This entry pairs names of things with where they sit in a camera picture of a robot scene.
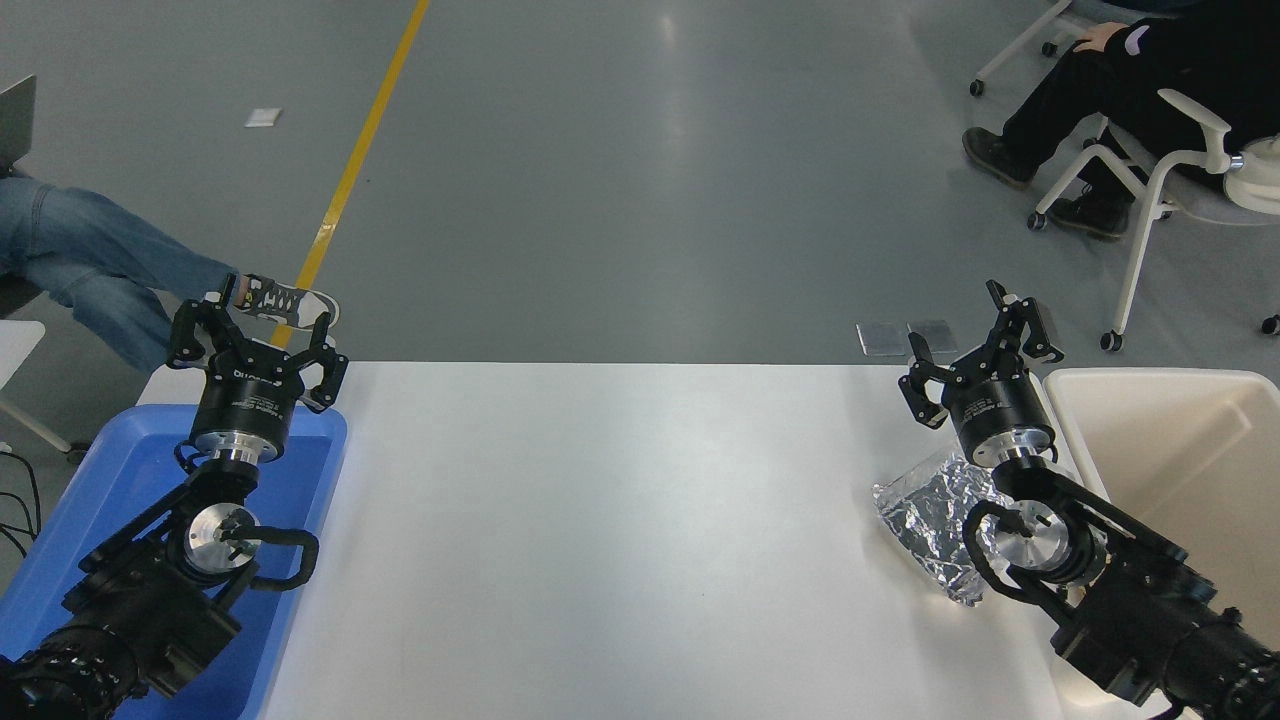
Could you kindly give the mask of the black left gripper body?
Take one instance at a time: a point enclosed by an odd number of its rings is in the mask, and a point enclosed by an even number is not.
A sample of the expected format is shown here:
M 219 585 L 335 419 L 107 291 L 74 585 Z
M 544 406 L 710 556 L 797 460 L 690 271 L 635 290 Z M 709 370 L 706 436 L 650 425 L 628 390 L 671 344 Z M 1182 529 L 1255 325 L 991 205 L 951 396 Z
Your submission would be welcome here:
M 189 439 L 211 448 L 215 439 L 239 433 L 271 448 L 285 447 L 303 389 L 300 372 L 285 372 L 288 361 L 288 352 L 270 345 L 251 345 L 247 356 L 236 348 L 216 351 L 209 359 Z

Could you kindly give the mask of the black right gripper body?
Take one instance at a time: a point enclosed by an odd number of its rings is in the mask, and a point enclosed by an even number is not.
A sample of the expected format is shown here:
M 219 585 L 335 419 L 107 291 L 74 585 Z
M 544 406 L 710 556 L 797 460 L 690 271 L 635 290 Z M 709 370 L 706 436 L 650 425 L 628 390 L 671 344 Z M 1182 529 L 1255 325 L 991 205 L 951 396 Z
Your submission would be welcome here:
M 960 380 L 943 389 L 943 407 L 969 462 L 1000 465 L 1053 447 L 1050 418 L 1016 350 L 991 359 L 973 350 L 950 368 Z

